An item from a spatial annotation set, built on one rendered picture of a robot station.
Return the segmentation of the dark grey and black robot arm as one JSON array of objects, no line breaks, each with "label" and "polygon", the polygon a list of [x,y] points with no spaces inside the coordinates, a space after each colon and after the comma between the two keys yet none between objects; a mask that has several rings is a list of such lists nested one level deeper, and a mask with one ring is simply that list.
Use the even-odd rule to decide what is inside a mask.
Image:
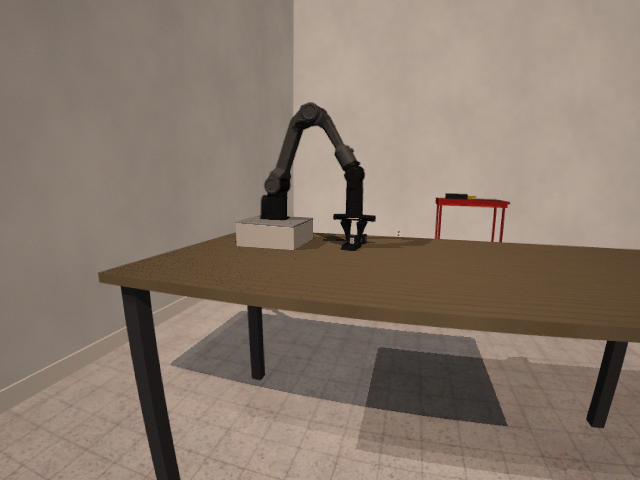
[{"label": "dark grey and black robot arm", "polygon": [[309,102],[301,105],[300,110],[290,120],[276,168],[270,172],[264,183],[267,195],[261,198],[260,219],[287,220],[290,218],[287,216],[287,192],[291,187],[290,170],[303,130],[311,126],[324,129],[335,147],[334,155],[342,170],[345,171],[346,202],[363,202],[363,181],[360,180],[365,177],[364,169],[359,166],[360,162],[355,158],[353,148],[344,145],[331,117],[326,113],[325,109]]}]

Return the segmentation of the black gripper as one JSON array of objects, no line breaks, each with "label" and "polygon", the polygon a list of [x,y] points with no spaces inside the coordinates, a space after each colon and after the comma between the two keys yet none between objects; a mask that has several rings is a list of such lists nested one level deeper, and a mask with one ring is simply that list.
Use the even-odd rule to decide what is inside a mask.
[{"label": "black gripper", "polygon": [[[347,242],[348,242],[348,236],[351,235],[350,231],[351,231],[351,223],[352,223],[352,219],[348,219],[348,218],[359,218],[359,219],[353,219],[354,221],[359,221],[359,222],[356,222],[357,242],[361,242],[363,231],[368,223],[367,221],[371,221],[371,222],[376,221],[376,216],[363,215],[363,202],[346,202],[346,214],[333,214],[333,220],[342,220],[340,224],[344,230]],[[362,227],[363,229],[361,231]]]}]

